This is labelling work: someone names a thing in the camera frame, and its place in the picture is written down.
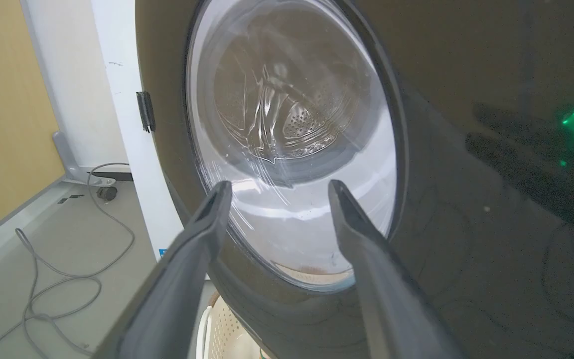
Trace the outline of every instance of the caster wheel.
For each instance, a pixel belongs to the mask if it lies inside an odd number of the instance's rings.
[[[110,202],[115,197],[117,197],[117,191],[118,190],[116,187],[100,187],[96,191],[96,196],[105,202]]]

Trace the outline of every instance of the gray support leg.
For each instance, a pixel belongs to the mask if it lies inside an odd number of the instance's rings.
[[[61,157],[63,168],[66,170],[66,178],[64,178],[63,181],[86,184],[88,173],[77,165],[75,155],[72,153],[70,145],[68,145],[68,140],[66,140],[66,135],[61,131],[57,131],[52,134],[52,140],[57,148],[57,152],[59,152],[59,157]],[[114,182],[116,182],[114,178],[97,177],[95,175],[90,177],[90,184],[92,186],[110,187],[114,185]]]

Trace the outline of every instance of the black front panel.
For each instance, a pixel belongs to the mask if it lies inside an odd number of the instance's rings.
[[[196,6],[137,2],[157,151],[189,212],[205,196],[183,91]],[[401,139],[392,248],[470,357],[574,358],[574,3],[355,6]],[[368,357],[353,289],[302,291],[233,241],[210,277],[276,358]]]

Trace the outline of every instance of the cable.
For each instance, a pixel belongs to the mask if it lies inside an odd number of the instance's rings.
[[[57,332],[57,334],[76,352],[85,354],[85,355],[92,355],[93,352],[90,352],[89,350],[86,350],[85,348],[82,348],[78,345],[76,345],[75,343],[73,343],[70,339],[68,339],[68,337],[65,336],[65,334],[63,334],[63,332],[61,331],[61,329],[59,329],[59,327],[57,326],[57,324],[55,323],[55,320],[59,319],[59,318],[63,318],[66,316],[70,316],[71,314],[77,313],[79,311],[82,311],[83,309],[89,307],[90,304],[92,304],[94,302],[94,300],[96,300],[96,298],[99,296],[99,294],[101,293],[101,289],[102,289],[102,283],[101,280],[99,280],[98,278],[96,278],[96,275],[99,275],[100,273],[103,273],[103,271],[106,271],[108,268],[110,268],[112,265],[114,265],[114,263],[118,262],[119,259],[121,259],[125,253],[128,252],[128,250],[130,250],[130,248],[132,248],[132,246],[134,245],[134,242],[136,240],[136,236],[134,234],[134,232],[127,226],[125,225],[125,223],[121,222],[120,220],[114,218],[111,214],[105,212],[104,209],[102,209],[99,204],[96,202],[96,200],[94,200],[94,196],[92,193],[92,186],[90,186],[90,178],[92,177],[92,173],[96,170],[98,170],[99,168],[104,168],[105,166],[111,166],[111,165],[126,165],[129,166],[129,164],[126,164],[124,162],[110,162],[107,164],[103,164],[100,166],[96,166],[95,168],[90,170],[90,173],[88,174],[87,180],[86,180],[86,186],[87,186],[87,190],[88,193],[90,195],[90,198],[92,200],[92,202],[94,203],[94,206],[97,207],[98,210],[100,210],[103,214],[105,214],[105,216],[107,216],[108,218],[112,219],[114,222],[118,223],[121,227],[125,228],[125,230],[127,230],[127,232],[130,234],[130,236],[132,237],[130,239],[130,243],[127,245],[127,247],[121,252],[121,254],[118,255],[118,257],[116,257],[113,261],[111,261],[109,264],[107,264],[106,266],[104,266],[102,269],[95,271],[94,273],[90,273],[90,274],[83,274],[83,275],[79,275],[79,274],[71,274],[71,273],[67,273],[65,271],[61,271],[58,270],[57,268],[55,268],[54,266],[52,266],[52,264],[48,263],[47,261],[45,261],[45,259],[43,259],[35,250],[34,247],[32,246],[32,244],[30,243],[30,241],[28,240],[28,238],[25,236],[25,233],[23,233],[23,230],[16,228],[14,230],[14,233],[18,236],[19,240],[21,241],[21,243],[23,244],[23,246],[28,250],[28,252],[30,252],[30,254],[32,255],[32,261],[33,261],[33,266],[34,266],[34,279],[32,280],[32,286],[30,288],[30,295],[28,296],[28,302],[25,305],[25,308],[23,309],[23,313],[22,313],[22,319],[16,323],[13,327],[11,327],[10,329],[8,329],[4,334],[2,334],[0,336],[0,341],[2,341],[8,334],[10,334],[11,332],[13,332],[13,330],[17,329],[18,327],[23,327],[23,334],[25,336],[26,341],[28,341],[28,344],[30,344],[30,346],[32,347],[32,349],[34,349],[35,352],[37,352],[37,354],[39,354],[39,356],[42,359],[49,359],[48,356],[42,352],[41,349],[39,349],[39,347],[37,346],[37,344],[32,340],[32,338],[30,338],[30,333],[28,332],[28,328],[26,327],[26,323],[29,320],[35,319],[35,320],[42,320],[42,321],[47,321],[48,323],[50,323],[50,325],[52,325],[52,327],[55,329],[55,331]],[[56,282],[54,284],[51,284],[50,286],[41,289],[41,291],[39,291],[38,293],[35,293],[35,289],[37,286],[37,280],[39,279],[39,267],[38,267],[38,262],[41,262],[43,264],[45,264],[48,268],[50,268],[50,270],[55,271],[56,273],[59,273],[61,275],[63,275],[64,279],[59,280],[59,282]],[[32,303],[37,300],[37,298],[39,298],[39,296],[43,295],[44,293],[46,293],[47,291],[49,291],[52,288],[56,288],[58,286],[61,286],[61,284],[64,284],[66,282],[70,282],[71,280],[92,280],[93,282],[95,282],[98,286],[96,293],[93,295],[93,297],[88,300],[84,305],[81,305],[80,307],[73,309],[69,312],[65,312],[63,314],[59,314],[57,316],[50,316],[48,314],[44,314],[44,313],[35,313],[34,309],[32,308]]]

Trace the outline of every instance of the black latch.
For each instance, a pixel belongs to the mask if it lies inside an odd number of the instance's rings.
[[[137,92],[137,101],[139,102],[139,111],[141,112],[141,123],[143,131],[154,132],[156,123],[154,122],[154,109],[152,108],[152,99],[146,91]]]

